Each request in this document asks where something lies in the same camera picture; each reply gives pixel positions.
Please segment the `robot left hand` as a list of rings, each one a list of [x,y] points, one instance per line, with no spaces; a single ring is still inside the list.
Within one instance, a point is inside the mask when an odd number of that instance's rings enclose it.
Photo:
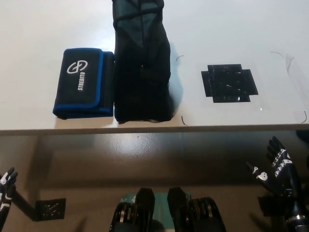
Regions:
[[[18,172],[11,167],[7,172],[0,176],[0,231],[2,231],[9,214],[13,196],[16,192],[16,178]]]

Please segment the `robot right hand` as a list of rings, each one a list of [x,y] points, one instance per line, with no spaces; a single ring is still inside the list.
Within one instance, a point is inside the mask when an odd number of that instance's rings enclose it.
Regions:
[[[295,166],[286,148],[275,136],[268,142],[266,157],[270,161],[272,173],[269,174],[247,162],[252,177],[275,196],[292,196],[294,190],[292,171]]]

